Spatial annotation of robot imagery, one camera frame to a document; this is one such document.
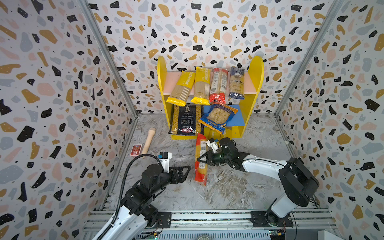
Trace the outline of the red long spaghetti pack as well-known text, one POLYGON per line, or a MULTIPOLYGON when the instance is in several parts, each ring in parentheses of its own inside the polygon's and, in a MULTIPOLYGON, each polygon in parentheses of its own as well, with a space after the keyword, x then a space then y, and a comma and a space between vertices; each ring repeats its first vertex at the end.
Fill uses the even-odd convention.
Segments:
POLYGON ((196 141, 196 157, 195 157, 195 181, 199 184, 206 186, 207 185, 207 171, 208 166, 206 164, 206 152, 207 152, 207 138, 198 134, 196 141))

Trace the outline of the blue orange orecchiette bag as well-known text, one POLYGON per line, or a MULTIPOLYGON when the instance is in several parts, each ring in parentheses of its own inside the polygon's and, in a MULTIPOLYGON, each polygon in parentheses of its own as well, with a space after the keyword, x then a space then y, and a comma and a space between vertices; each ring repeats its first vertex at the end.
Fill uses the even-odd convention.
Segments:
POLYGON ((238 109, 231 106, 215 103, 210 106, 209 112, 199 119, 199 123, 223 135, 228 121, 230 121, 237 112, 238 109))

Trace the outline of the dark penne pasta bag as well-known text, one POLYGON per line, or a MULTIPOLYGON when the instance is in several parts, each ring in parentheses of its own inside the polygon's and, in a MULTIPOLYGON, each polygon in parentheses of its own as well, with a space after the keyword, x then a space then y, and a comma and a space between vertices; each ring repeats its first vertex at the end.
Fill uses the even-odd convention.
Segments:
POLYGON ((204 126, 199 122, 203 116, 203 106, 186 104, 184 107, 173 105, 171 113, 170 135, 198 136, 204 134, 204 126))

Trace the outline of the yellow Pastatime spaghetti pack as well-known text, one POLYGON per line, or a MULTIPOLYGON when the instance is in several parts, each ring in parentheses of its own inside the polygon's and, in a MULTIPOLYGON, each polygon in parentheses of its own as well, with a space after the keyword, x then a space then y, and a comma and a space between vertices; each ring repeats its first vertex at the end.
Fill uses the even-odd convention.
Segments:
POLYGON ((195 76, 196 73, 194 72, 183 71, 166 102, 175 106, 185 107, 195 82, 195 76))

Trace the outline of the red clear spaghetti pack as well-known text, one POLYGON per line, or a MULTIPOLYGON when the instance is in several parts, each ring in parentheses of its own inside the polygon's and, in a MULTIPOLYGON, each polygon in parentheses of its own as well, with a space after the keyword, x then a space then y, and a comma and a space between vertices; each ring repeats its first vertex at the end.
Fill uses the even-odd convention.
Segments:
POLYGON ((209 101, 210 103, 226 103, 226 92, 227 92, 227 84, 228 84, 228 71, 215 68, 213 72, 213 78, 211 80, 211 90, 209 101))

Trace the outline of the blue yellow spaghetti pack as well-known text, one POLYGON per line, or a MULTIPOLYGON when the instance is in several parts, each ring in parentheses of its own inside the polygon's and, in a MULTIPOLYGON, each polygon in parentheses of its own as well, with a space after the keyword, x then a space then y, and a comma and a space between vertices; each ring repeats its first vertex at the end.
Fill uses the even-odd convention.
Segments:
POLYGON ((245 70, 231 67, 229 80, 229 97, 232 99, 245 99, 245 70))

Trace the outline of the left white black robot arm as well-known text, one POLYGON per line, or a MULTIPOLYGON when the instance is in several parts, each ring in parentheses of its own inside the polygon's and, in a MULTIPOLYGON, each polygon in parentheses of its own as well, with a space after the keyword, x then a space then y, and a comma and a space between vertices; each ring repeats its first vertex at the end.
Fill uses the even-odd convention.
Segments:
POLYGON ((126 191, 117 205, 114 215, 95 235, 95 240, 131 240, 146 228, 164 226, 159 210, 152 205, 153 200, 165 191, 167 185, 183 183, 190 166, 171 167, 167 173, 160 164, 147 167, 142 179, 126 191))

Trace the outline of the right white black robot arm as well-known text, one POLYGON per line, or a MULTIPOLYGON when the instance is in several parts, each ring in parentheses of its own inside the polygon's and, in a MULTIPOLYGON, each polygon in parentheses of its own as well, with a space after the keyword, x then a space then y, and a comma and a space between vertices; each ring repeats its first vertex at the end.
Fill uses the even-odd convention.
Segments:
POLYGON ((196 161, 212 167, 228 165, 234 170, 261 174, 281 182, 285 193, 274 200, 263 216, 257 214, 254 217, 252 222, 256 227, 287 224, 284 218, 297 207, 307 207, 313 202, 314 194, 320 186, 302 160, 290 158, 288 161, 275 161, 240 152, 236 142, 230 138, 218 142, 208 140, 206 151, 196 161))

